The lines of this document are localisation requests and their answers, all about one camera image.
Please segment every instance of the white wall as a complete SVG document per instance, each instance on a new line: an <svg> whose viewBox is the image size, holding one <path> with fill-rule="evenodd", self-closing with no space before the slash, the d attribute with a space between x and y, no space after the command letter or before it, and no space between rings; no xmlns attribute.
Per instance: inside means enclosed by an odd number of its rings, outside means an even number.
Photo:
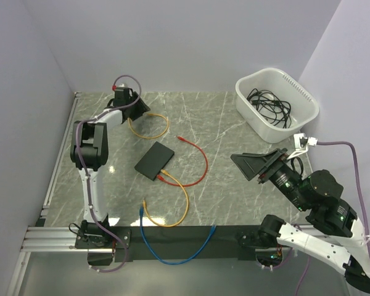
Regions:
<svg viewBox="0 0 370 296"><path fill-rule="evenodd" d="M370 0L340 3L300 83L321 105L305 131L355 145L370 222ZM342 198L361 216L350 149L317 147L310 154L314 169L330 170L345 187Z"/></svg>
<svg viewBox="0 0 370 296"><path fill-rule="evenodd" d="M73 94L19 0L0 0L0 295L44 201Z"/></svg>
<svg viewBox="0 0 370 296"><path fill-rule="evenodd" d="M232 91L269 66L298 78L340 2L24 1L76 91L124 73L154 91Z"/></svg>

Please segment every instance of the cable bundle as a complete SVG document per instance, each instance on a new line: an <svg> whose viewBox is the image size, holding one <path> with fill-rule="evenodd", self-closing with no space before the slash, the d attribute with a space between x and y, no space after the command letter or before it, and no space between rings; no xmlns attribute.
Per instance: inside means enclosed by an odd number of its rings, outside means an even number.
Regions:
<svg viewBox="0 0 370 296"><path fill-rule="evenodd" d="M280 128L290 128L292 119L290 111L292 107L289 102L282 101L271 91L259 91L254 88L248 95L247 101L259 112L268 123Z"/></svg>

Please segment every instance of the yellow cable connector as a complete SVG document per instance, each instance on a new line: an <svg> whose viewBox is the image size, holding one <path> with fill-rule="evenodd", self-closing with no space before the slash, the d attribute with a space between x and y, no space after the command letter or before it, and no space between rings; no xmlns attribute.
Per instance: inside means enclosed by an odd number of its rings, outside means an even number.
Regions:
<svg viewBox="0 0 370 296"><path fill-rule="evenodd" d="M166 120L167 125L166 125L165 130L164 130L161 134L158 134L157 136L153 136L153 137L145 137L145 136L141 136L140 134L138 134L138 133L133 129L133 127L131 126L131 119L130 119L130 118L128 118L128 123L129 123L129 127L130 127L131 132L132 132L133 134L135 134L137 137L140 137L141 139L147 139L147 140L157 139L157 138L159 138L159 137L163 136L163 135L167 132L167 130L168 130L168 125L169 125L169 124L168 124L168 118L167 118L166 116L161 115L161 114L147 113L147 115L149 115L149 116L159 116L159 117L162 117L164 120Z"/></svg>
<svg viewBox="0 0 370 296"><path fill-rule="evenodd" d="M171 224L171 225L163 225L163 224L159 224L159 223L157 223L157 222L155 222L152 218L151 218L151 216L149 215L149 213L148 213L148 211L147 211L147 203L146 203L146 201L145 200L143 200L142 201L142 206L144 207L144 211L145 211L145 213L146 213L146 215L147 215L147 217L148 217L148 219L150 219L150 221L154 224L154 225L157 225L157 226L161 226L161 227L174 227L174 226L177 226L177 225L179 225L182 221L184 221L184 219L185 219L185 217L186 217L186 214L187 214L187 212L188 212L188 210L189 210L189 196L188 196L188 194L187 194L187 192L186 192L186 190L185 190L185 188L184 188L184 186L176 179L176 178L174 178L172 175L170 175L167 171L165 171L165 170L160 170L163 174L165 174L166 176L168 176L169 178L171 178L171 179L173 179L175 182L177 182L178 183L178 185L181 187L181 189L184 191L184 193L185 193L185 196L186 196L186 209L185 209L185 213L184 213L184 215L182 216L182 218L178 221L178 222L176 222L176 223L174 223L174 224Z"/></svg>

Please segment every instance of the gray marble surface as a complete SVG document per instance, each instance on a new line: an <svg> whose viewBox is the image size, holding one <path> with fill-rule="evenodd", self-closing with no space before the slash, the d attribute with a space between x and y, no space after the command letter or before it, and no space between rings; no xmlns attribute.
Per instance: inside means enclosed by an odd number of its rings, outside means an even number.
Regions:
<svg viewBox="0 0 370 296"><path fill-rule="evenodd" d="M83 93L76 103L72 121L89 118L103 111L112 97L105 93ZM291 223L306 224L305 214L297 209L271 184L247 181L231 154L267 153L286 147L293 151L292 138L277 144L263 141L239 115L234 92L148 92L142 98L151 112L167 116L168 132L157 140L136 137L127 123L109 132L109 160L104 178L110 224L139 225L139 207L146 199L148 211L163 224L176 222L185 210L185 196L180 188L158 179L151 181L139 174L135 164L155 141L175 151L165 167L182 183L192 183L204 172L204 158L194 147L179 141L182 136L205 151L210 168L206 178L187 188L191 205L181 225L259 224L266 214L277 215ZM133 123L145 136L160 133L165 121L143 116ZM63 154L51 191L49 213L45 226L68 226L83 218L83 191L80 176L70 160L71 130L66 135ZM310 163L303 156L305 173Z"/></svg>

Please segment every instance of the blue cable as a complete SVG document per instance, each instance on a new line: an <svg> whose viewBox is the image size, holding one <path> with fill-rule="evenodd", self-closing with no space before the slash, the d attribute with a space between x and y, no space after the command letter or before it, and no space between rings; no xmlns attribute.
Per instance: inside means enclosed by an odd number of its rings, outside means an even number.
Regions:
<svg viewBox="0 0 370 296"><path fill-rule="evenodd" d="M159 260L160 262L164 263L164 264L167 264L167 265L180 265L180 264L184 264L184 263L187 263L189 261L191 261L193 258L195 258L203 249L204 247L207 245L207 243L210 241L212 235L214 234L215 232L215 228L216 228L216 225L213 225L211 227L211 230L210 230L210 234L208 235L207 239L205 240L204 244L201 246L201 248L195 253L193 254L192 256L190 256L188 259L184 260L184 261L180 261L180 262L167 262L163 259L161 259L155 252L154 250L152 250L152 247L149 245L148 241L147 241L147 238L144 234L144 230L142 229L142 217L144 216L144 207L141 205L141 208L140 208L140 230L141 230L141 236L142 236L142 239L144 240L146 246L148 247L148 249L150 250L150 252L153 254L153 256L155 256L155 258L157 260Z"/></svg>

